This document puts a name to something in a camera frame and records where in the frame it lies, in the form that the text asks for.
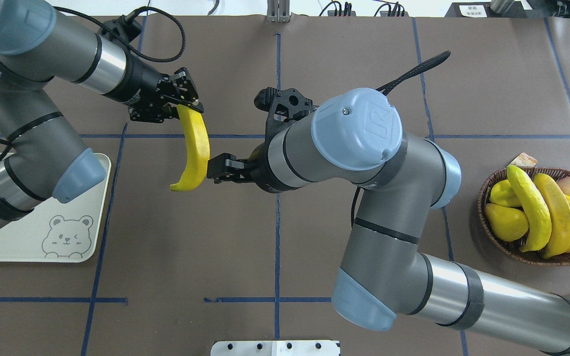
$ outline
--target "basket of fruit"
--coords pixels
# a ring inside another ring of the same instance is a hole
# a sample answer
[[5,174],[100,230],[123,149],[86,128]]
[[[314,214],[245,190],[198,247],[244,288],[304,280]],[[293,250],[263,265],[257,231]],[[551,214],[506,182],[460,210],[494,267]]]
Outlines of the basket of fruit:
[[477,207],[482,230],[509,257],[570,266],[570,171],[509,165],[485,180]]

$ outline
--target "yellow pear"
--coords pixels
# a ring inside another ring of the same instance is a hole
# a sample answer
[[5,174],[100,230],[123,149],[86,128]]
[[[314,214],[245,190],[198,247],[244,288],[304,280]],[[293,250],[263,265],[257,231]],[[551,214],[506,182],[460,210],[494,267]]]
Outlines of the yellow pear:
[[518,209],[487,204],[485,215],[491,225],[491,231],[503,241],[511,242],[520,239],[529,230],[527,216]]

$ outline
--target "brown basket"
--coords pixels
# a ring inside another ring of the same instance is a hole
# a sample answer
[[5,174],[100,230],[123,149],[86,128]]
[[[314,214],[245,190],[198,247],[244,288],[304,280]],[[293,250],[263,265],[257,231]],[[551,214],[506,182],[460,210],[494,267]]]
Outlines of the brown basket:
[[[570,177],[570,171],[567,171],[566,169],[546,168],[546,167],[521,167],[521,169],[527,172],[527,174],[531,178],[533,178],[538,173],[547,174],[551,176],[551,178],[553,178],[554,180]],[[497,239],[492,234],[491,226],[489,225],[489,221],[485,216],[484,209],[486,203],[488,203],[488,197],[491,188],[494,186],[494,184],[497,184],[501,180],[505,179],[507,179],[506,169],[495,171],[482,184],[477,199],[479,222],[481,223],[482,230],[485,232],[485,235],[488,237],[489,241],[494,243],[494,245],[496,245],[499,250],[504,252],[505,255],[508,255],[514,260],[523,262],[525,264],[530,264],[535,266],[570,266],[570,253],[563,253],[561,255],[551,257],[550,259],[543,259],[540,256],[540,252],[538,251],[520,252],[520,246],[522,246],[526,241],[525,237],[513,242],[505,242],[500,239]]]

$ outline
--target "bear ear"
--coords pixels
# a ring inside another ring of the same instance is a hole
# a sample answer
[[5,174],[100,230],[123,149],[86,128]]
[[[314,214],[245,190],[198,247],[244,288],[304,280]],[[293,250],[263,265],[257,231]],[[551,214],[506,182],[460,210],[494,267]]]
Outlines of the bear ear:
[[94,223],[94,220],[92,219],[91,216],[83,216],[82,218],[79,219],[79,221],[80,221],[81,223],[83,223],[83,225],[85,225],[85,226],[87,226],[87,227],[90,227],[91,224]]
[[64,217],[55,216],[52,218],[52,220],[49,221],[49,225],[50,225],[50,227],[54,227],[55,225],[59,225],[59,223],[62,223],[63,221],[65,221]]

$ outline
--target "robotic arm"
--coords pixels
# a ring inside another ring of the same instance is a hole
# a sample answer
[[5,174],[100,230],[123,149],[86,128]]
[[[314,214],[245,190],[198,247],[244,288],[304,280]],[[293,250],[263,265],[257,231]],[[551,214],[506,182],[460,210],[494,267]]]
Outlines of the robotic arm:
[[314,111],[294,89],[262,90],[255,105],[269,110],[265,143],[246,160],[228,153],[213,158],[208,178],[254,182],[272,193],[329,178],[363,188],[332,296],[338,313],[358,326],[388,330],[404,313],[570,354],[570,295],[418,252],[428,210],[457,193],[461,168],[434,142],[403,131],[385,94],[359,88]]
[[[52,78],[61,77],[127,105],[134,121],[160,123],[179,119],[182,111],[187,116],[183,119],[197,115],[201,122],[203,107],[188,70],[161,74],[124,46],[140,34],[140,25],[133,20],[136,15],[107,23],[105,29],[110,31],[101,36],[43,0],[0,0],[0,132],[16,151],[0,161],[0,228],[51,196],[67,203],[106,175],[43,91]],[[200,131],[194,133],[208,142],[199,122]],[[209,155],[204,158],[203,176]],[[180,183],[174,190],[196,186]]]

